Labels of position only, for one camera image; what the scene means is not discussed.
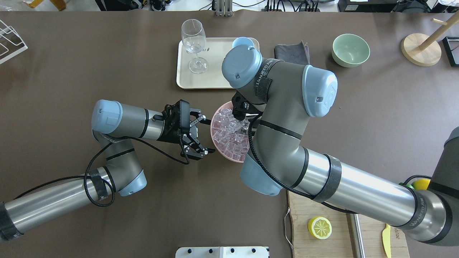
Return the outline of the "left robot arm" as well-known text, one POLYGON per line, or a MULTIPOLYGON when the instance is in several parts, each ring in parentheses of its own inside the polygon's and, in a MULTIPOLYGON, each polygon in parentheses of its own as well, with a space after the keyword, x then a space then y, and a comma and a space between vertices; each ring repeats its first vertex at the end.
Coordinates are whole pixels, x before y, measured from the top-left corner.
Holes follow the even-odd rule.
POLYGON ((144 170, 132 141, 151 147, 148 140, 177 144, 188 165, 215 149, 204 147, 198 139, 197 124, 210 125, 200 109, 179 100, 157 112, 117 101, 97 101, 91 119, 93 137, 101 150, 90 160, 83 175, 43 183, 22 193, 13 201, 1 203, 1 241, 11 241, 25 232, 81 207, 101 201, 115 193, 128 196, 146 184, 144 170))

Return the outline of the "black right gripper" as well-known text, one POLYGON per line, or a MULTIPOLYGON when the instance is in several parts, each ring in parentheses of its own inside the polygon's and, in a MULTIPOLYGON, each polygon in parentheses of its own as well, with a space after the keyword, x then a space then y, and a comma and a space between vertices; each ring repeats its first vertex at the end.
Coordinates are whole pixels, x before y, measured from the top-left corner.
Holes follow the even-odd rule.
POLYGON ((253 104, 250 103, 239 91, 236 91, 231 99, 233 105, 232 115, 238 121, 247 119, 249 122, 256 121, 258 114, 263 113, 266 103, 253 104))

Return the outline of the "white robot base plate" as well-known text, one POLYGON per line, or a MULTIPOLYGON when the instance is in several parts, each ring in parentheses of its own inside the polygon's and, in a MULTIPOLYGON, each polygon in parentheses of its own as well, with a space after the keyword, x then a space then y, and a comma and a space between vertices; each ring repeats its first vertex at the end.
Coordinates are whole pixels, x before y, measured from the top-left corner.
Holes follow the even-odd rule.
POLYGON ((269 247, 229 246, 229 247, 182 247, 175 253, 176 258, 269 258, 269 247))

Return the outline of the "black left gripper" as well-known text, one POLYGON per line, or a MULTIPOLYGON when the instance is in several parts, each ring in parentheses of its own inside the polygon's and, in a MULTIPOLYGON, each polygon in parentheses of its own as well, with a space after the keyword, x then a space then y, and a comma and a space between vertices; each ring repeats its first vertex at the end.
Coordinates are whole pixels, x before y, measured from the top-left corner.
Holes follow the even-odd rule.
POLYGON ((214 148, 204 147, 197 138, 197 124, 210 125, 212 120, 201 114, 201 109, 191 108, 190 103, 179 100, 167 104, 162 112, 163 129, 157 139, 159 142, 181 143, 181 156, 200 160, 216 152, 214 148))

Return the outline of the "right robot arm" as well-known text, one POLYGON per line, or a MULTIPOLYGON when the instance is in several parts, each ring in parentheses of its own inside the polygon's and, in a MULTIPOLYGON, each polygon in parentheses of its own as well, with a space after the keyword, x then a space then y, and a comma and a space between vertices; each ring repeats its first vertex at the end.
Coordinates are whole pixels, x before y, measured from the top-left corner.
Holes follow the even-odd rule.
POLYGON ((309 120, 325 116, 334 104, 333 72, 264 58, 253 46, 239 45, 224 57, 222 74, 259 111, 240 173, 248 187, 265 195, 286 189, 389 224, 418 242, 458 245, 458 128, 444 142, 427 189, 416 190, 303 145, 309 120))

